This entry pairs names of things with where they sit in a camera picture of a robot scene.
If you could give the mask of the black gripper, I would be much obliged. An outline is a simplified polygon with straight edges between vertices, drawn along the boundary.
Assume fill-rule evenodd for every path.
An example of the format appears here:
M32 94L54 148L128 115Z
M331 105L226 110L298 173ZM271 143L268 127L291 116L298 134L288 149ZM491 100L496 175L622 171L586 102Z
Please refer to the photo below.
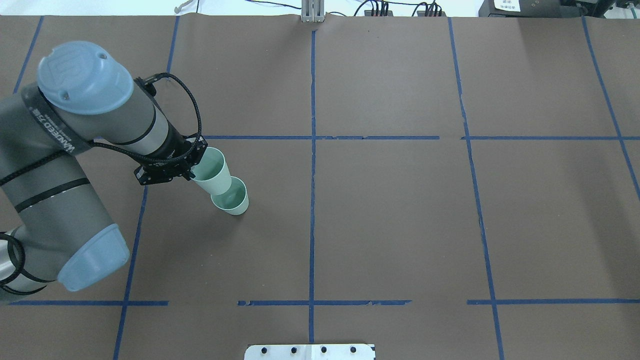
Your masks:
M201 163L208 142L203 136L182 136L171 153L170 162L142 162L134 171L141 186L169 183L175 178L188 182L196 178L195 166Z

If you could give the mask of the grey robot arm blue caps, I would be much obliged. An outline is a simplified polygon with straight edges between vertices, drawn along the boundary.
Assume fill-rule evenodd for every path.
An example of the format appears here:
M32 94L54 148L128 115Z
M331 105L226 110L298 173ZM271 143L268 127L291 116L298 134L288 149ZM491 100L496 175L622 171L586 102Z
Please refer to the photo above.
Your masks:
M208 146L185 136L155 100L167 72L133 78L107 50L70 41L42 58L36 82L1 100L1 189L22 225L1 233L1 304L58 282L77 292L130 259L119 226L77 157L110 150L137 162L140 185L195 178Z

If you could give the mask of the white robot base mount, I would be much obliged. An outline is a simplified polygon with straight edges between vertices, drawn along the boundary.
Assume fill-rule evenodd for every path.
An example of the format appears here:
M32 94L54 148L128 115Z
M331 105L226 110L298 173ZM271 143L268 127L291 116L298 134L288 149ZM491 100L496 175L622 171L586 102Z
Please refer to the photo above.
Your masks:
M254 344L247 347L245 360L375 360L374 344Z

